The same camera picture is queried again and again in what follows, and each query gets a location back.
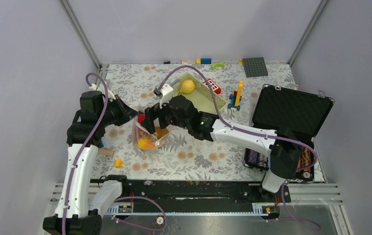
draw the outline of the wire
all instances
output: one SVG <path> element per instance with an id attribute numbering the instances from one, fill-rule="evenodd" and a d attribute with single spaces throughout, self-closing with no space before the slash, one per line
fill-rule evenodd
<path id="1" fill-rule="evenodd" d="M 209 84 L 208 80 L 206 79 L 206 77 L 203 75 L 202 72 L 200 72 L 197 68 L 193 67 L 193 66 L 190 66 L 190 65 L 182 65 L 182 66 L 179 66 L 177 68 L 175 68 L 173 71 L 171 71 L 167 76 L 166 78 L 162 81 L 162 83 L 159 85 L 159 87 L 157 88 L 157 90 L 160 90 L 163 85 L 166 83 L 166 81 L 169 79 L 169 77 L 174 73 L 176 72 L 177 70 L 180 70 L 180 69 L 183 69 L 183 68 L 190 68 L 190 69 L 193 69 L 195 70 L 202 78 L 203 80 Z M 289 138 L 284 138 L 284 137 L 279 137 L 279 136 L 267 136 L 265 134 L 260 134 L 260 133 L 256 133 L 256 132 L 252 132 L 252 131 L 249 131 L 249 130 L 245 130 L 245 129 L 241 129 L 239 127 L 236 127 L 236 126 L 231 126 L 229 124 L 228 121 L 226 121 L 222 116 L 221 116 L 221 113 L 218 109 L 218 106 L 216 104 L 216 100 L 215 100 L 215 94 L 213 93 L 213 89 L 212 87 L 208 86 L 209 87 L 209 90 L 210 90 L 210 93 L 212 94 L 212 100 L 213 100 L 213 104 L 215 105 L 215 110 L 216 110 L 216 113 L 218 114 L 219 116 L 219 119 L 221 120 L 222 123 L 224 123 L 225 126 L 229 127 L 229 128 L 232 128 L 233 130 L 237 130 L 237 131 L 240 131 L 240 132 L 243 132 L 243 133 L 246 133 L 246 134 L 250 134 L 250 135 L 253 135 L 253 136 L 258 136 L 258 137 L 263 137 L 263 138 L 271 138 L 271 139 L 276 139 L 276 140 L 281 140 L 281 141 L 287 141 L 287 142 L 291 142 L 291 143 L 295 143 L 295 144 L 298 144 L 298 145 L 301 145 L 305 148 L 307 148 L 308 150 L 310 150 L 313 155 L 314 155 L 314 160 L 311 164 L 307 165 L 307 166 L 303 166 L 303 167 L 300 167 L 300 168 L 297 168 L 298 171 L 300 170 L 304 170 L 304 169 L 308 169 L 312 166 L 314 166 L 314 164 L 316 164 L 317 160 L 318 160 L 318 156 L 317 156 L 317 153 L 314 151 L 314 149 L 310 146 L 308 146 L 307 144 L 301 142 L 301 141 L 296 141 L 296 140 L 292 140 L 292 139 L 289 139 Z"/>
<path id="2" fill-rule="evenodd" d="M 276 197 L 276 202 L 274 203 L 274 207 L 277 207 L 279 203 L 279 196 Z"/>
<path id="3" fill-rule="evenodd" d="M 130 207 L 131 207 L 131 210 L 133 209 L 133 202 L 134 202 L 134 198 L 132 198 L 130 200 Z"/>
<path id="4" fill-rule="evenodd" d="M 81 148 L 79 149 L 78 153 L 76 154 L 75 159 L 73 160 L 73 163 L 72 163 L 73 166 L 76 166 L 76 164 L 78 163 L 78 159 L 81 156 L 82 151 L 84 150 L 85 146 L 87 146 L 88 141 L 94 135 L 96 129 L 98 128 L 99 124 L 101 123 L 102 118 L 104 117 L 105 111 L 107 109 L 107 104 L 108 104 L 108 88 L 107 88 L 107 84 L 105 83 L 105 80 L 100 75 L 98 75 L 96 73 L 93 73 L 93 72 L 90 72 L 90 73 L 87 74 L 87 76 L 85 76 L 85 81 L 87 82 L 87 84 L 89 86 L 91 86 L 91 83 L 89 82 L 88 77 L 91 76 L 91 75 L 97 77 L 101 81 L 102 85 L 104 86 L 104 90 L 105 90 L 104 107 L 102 108 L 102 111 L 101 111 L 101 114 L 99 115 L 98 121 L 96 122 L 92 131 L 87 136 L 87 138 L 85 139 Z M 67 219 L 68 202 L 69 202 L 69 196 L 70 196 L 70 187 L 72 185 L 72 178 L 73 178 L 75 169 L 76 169 L 76 167 L 72 167 L 70 169 L 70 175 L 69 175 L 68 184 L 67 184 L 67 191 L 65 193 L 65 198 L 64 198 L 65 206 L 64 206 L 64 213 L 62 215 L 62 235 L 66 235 L 66 219 Z"/>
<path id="5" fill-rule="evenodd" d="M 286 217 L 286 218 L 282 218 L 282 219 L 279 219 L 279 220 L 290 220 L 290 219 L 294 219 L 294 221 L 296 221 L 301 226 L 303 226 L 303 227 L 305 227 L 307 229 L 310 229 L 310 230 L 313 230 L 313 231 L 321 231 L 322 230 L 322 227 L 320 226 L 320 224 L 318 224 L 317 222 L 315 222 L 313 220 L 309 220 L 309 219 L 306 219 L 306 218 L 299 218 L 299 217 L 293 216 L 293 214 L 290 212 L 290 210 L 287 208 L 287 205 L 285 204 L 285 200 L 284 200 L 284 184 L 281 185 L 281 198 L 282 198 L 282 205 L 284 206 L 284 208 L 287 211 L 287 213 L 291 216 L 291 218 L 290 217 Z M 300 221 L 302 221 L 302 220 L 307 221 L 309 223 L 312 223 L 312 224 L 316 225 L 317 228 L 310 227 L 308 225 L 305 225 L 305 224 L 301 223 Z"/>
<path id="6" fill-rule="evenodd" d="M 142 228 L 142 229 L 151 230 L 151 231 L 161 231 L 161 230 L 164 230 L 166 228 L 166 226 L 167 226 L 166 213 L 164 213 L 163 209 L 155 201 L 153 201 L 153 200 L 151 200 L 151 199 L 149 199 L 147 197 L 129 196 L 129 197 L 117 198 L 114 202 L 118 202 L 118 201 L 122 201 L 122 200 L 127 200 L 127 199 L 142 199 L 142 200 L 146 200 L 146 201 L 149 201 L 149 202 L 153 203 L 160 210 L 160 212 L 163 214 L 164 226 L 161 227 L 161 228 L 159 228 L 159 229 L 148 228 L 148 227 L 145 227 L 145 226 L 142 226 L 142 225 L 139 225 L 139 224 L 135 224 L 135 223 L 131 223 L 131 222 L 128 222 L 128 221 L 125 221 L 125 220 L 119 220 L 119 219 L 117 219 L 117 223 L 118 222 L 123 222 L 125 224 L 133 225 L 133 226 L 136 226 L 136 227 L 139 227 L 139 228 Z"/>
<path id="7" fill-rule="evenodd" d="M 107 176 L 103 175 L 103 176 L 101 176 L 101 177 L 99 178 L 99 180 L 100 180 L 102 177 L 107 178 Z M 99 186 L 99 182 L 98 182 L 98 188 L 101 189 L 101 187 Z"/>

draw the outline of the yellow lego brick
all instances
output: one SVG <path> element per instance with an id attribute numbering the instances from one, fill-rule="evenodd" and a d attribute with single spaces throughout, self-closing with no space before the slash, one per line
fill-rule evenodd
<path id="1" fill-rule="evenodd" d="M 122 161 L 120 159 L 117 159 L 115 166 L 117 168 L 122 168 Z"/>
<path id="2" fill-rule="evenodd" d="M 235 99 L 235 106 L 239 105 L 239 101 L 241 99 L 242 87 L 244 86 L 244 82 L 240 81 L 238 85 L 238 90 L 236 91 L 236 99 Z"/>

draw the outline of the floral tablecloth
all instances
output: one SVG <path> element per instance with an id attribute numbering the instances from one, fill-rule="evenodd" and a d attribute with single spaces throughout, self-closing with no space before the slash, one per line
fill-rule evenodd
<path id="1" fill-rule="evenodd" d="M 164 65 L 110 65 L 106 79 L 110 90 L 118 94 L 130 107 L 152 106 L 158 103 L 153 89 L 178 64 Z M 222 89 L 220 94 L 228 97 L 237 89 L 239 81 L 244 82 L 241 109 L 232 113 L 226 109 L 222 116 L 233 122 L 251 125 L 251 118 L 263 84 L 280 85 L 295 89 L 291 69 L 284 64 L 267 64 L 268 76 L 245 76 L 242 65 L 226 64 L 224 68 L 212 70 L 210 65 L 196 65 L 207 78 L 212 78 Z M 169 83 L 189 72 L 200 79 L 193 70 L 175 72 Z M 102 175 L 127 175 L 129 179 L 149 180 L 229 180 L 260 181 L 264 175 L 257 169 L 243 166 L 245 149 L 230 143 L 199 141 L 186 130 L 174 127 L 163 147 L 153 152 L 141 152 L 132 142 L 133 121 L 121 127 L 109 126 L 103 137 L 104 147 L 115 151 L 114 156 L 98 155 L 94 163 L 92 178 Z M 123 161 L 122 168 L 116 168 L 116 159 Z M 323 181 L 318 163 L 315 167 L 315 181 Z"/>

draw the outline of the gray lego baseplate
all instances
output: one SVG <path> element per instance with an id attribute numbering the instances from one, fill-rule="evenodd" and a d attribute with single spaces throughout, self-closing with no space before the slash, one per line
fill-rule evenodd
<path id="1" fill-rule="evenodd" d="M 264 57 L 243 59 L 242 64 L 244 65 L 245 75 L 247 77 L 268 76 Z"/>

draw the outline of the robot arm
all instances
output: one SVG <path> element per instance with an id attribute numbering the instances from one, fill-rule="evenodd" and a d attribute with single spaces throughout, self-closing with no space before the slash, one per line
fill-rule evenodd
<path id="1" fill-rule="evenodd" d="M 62 234 L 61 223 L 67 191 L 69 191 L 69 200 L 66 215 L 66 234 L 99 234 L 102 216 L 113 201 L 121 196 L 121 182 L 108 181 L 94 196 L 93 200 L 88 203 L 91 170 L 101 138 L 105 134 L 105 127 L 111 124 L 121 126 L 137 115 L 137 111 L 129 108 L 117 95 L 111 97 L 107 101 L 107 109 L 100 125 L 83 148 L 76 166 L 73 166 L 79 149 L 93 130 L 104 107 L 103 94 L 100 91 L 89 91 L 81 95 L 81 110 L 76 112 L 72 125 L 67 131 L 69 147 L 64 188 L 55 209 L 55 215 L 45 218 L 43 222 L 43 229 L 50 234 Z M 74 172 L 73 179 L 69 184 L 72 169 Z"/>
<path id="2" fill-rule="evenodd" d="M 160 128 L 175 125 L 188 130 L 188 133 L 198 140 L 229 142 L 257 151 L 270 157 L 271 167 L 262 180 L 263 193 L 276 193 L 286 179 L 293 178 L 299 157 L 300 148 L 293 144 L 278 141 L 273 138 L 257 137 L 234 130 L 224 125 L 218 115 L 199 112 L 193 103 L 184 96 L 171 98 L 171 92 L 166 94 L 163 102 L 145 110 L 145 119 L 141 125 L 149 133 L 155 132 L 154 120 L 159 119 Z M 43 228 L 53 235 L 60 235 L 61 221 L 65 206 L 66 191 L 69 190 L 69 202 L 66 216 L 66 234 L 77 231 L 78 234 L 99 234 L 101 219 L 105 211 L 121 196 L 122 185 L 119 181 L 107 181 L 101 190 L 88 203 L 88 187 L 90 183 L 93 162 L 98 153 L 105 127 L 114 124 L 120 126 L 137 112 L 125 105 L 116 95 L 109 100 L 107 110 L 95 134 L 84 147 L 74 169 L 74 178 L 68 188 L 72 165 L 78 150 L 86 140 L 89 132 L 97 122 L 103 108 L 103 95 L 98 91 L 83 93 L 80 98 L 81 110 L 76 112 L 71 127 L 68 129 L 68 167 L 64 181 L 61 199 L 55 209 L 55 215 L 44 219 Z M 229 122 L 230 125 L 251 132 L 267 134 L 270 137 L 282 136 L 294 139 L 288 130 L 263 130 Z"/>
<path id="3" fill-rule="evenodd" d="M 286 179 L 292 179 L 296 173 L 301 155 L 300 147 L 274 139 L 274 137 L 280 136 L 296 140 L 295 136 L 287 128 L 264 130 L 229 121 L 229 125 L 233 127 L 259 134 L 267 134 L 269 138 L 237 131 L 226 126 L 219 119 L 218 115 L 199 112 L 193 106 L 193 103 L 182 95 L 171 98 L 167 103 L 158 103 L 153 107 L 147 108 L 145 110 L 145 119 L 141 125 L 149 133 L 154 133 L 154 120 L 157 118 L 162 129 L 170 124 L 175 125 L 187 129 L 188 133 L 198 140 L 233 143 L 269 157 L 271 167 L 262 180 L 262 188 L 267 192 L 276 193 L 282 183 Z"/>

